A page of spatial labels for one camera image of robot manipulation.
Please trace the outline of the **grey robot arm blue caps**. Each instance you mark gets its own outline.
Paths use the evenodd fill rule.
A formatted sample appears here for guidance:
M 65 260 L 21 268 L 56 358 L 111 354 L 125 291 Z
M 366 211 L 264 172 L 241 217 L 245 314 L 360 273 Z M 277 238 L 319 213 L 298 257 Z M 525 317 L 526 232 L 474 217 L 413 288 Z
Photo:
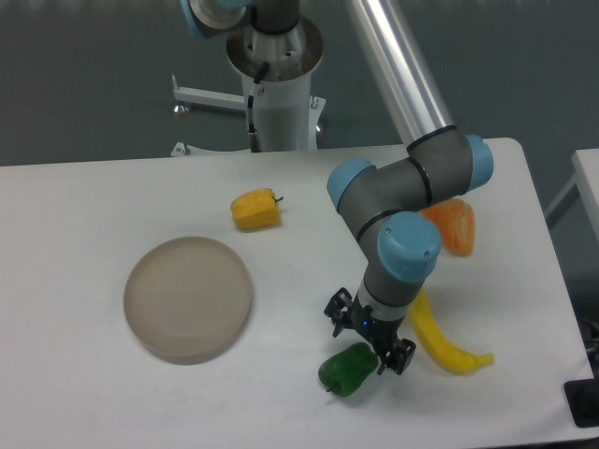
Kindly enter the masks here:
M 399 3 L 345 7 L 407 155 L 384 167 L 354 159 L 331 172 L 330 199 L 368 265 L 358 292 L 339 291 L 325 314 L 336 331 L 353 329 L 368 341 L 383 369 L 402 373 L 416 347 L 397 332 L 441 250 L 421 211 L 484 185 L 493 158 L 480 137 L 455 125 Z M 184 1 L 181 9 L 195 36 L 227 37 L 227 56 L 244 82 L 251 151 L 308 149 L 313 100 L 293 85 L 311 77 L 324 46 L 299 3 Z

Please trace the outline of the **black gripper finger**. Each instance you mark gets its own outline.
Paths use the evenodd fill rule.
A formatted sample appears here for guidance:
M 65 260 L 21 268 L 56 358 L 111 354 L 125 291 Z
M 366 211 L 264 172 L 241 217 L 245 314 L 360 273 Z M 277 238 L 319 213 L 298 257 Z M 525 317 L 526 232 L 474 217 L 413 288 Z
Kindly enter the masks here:
M 376 344 L 376 354 L 380 359 L 377 374 L 381 375 L 386 369 L 390 369 L 397 375 L 402 375 L 410 365 L 416 344 L 408 339 L 398 339 Z
M 340 288 L 325 307 L 325 316 L 333 325 L 332 337 L 337 338 L 345 329 L 353 329 L 351 319 L 352 297 L 344 288 Z

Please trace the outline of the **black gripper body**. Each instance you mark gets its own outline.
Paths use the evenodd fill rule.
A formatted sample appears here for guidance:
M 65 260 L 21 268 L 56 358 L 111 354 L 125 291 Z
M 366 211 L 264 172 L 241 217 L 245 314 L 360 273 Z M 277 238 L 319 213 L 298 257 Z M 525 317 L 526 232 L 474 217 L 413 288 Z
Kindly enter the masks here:
M 359 289 L 352 302 L 350 319 L 357 333 L 380 358 L 397 358 L 405 352 L 405 344 L 398 337 L 405 314 L 404 307 L 384 305 L 367 289 Z

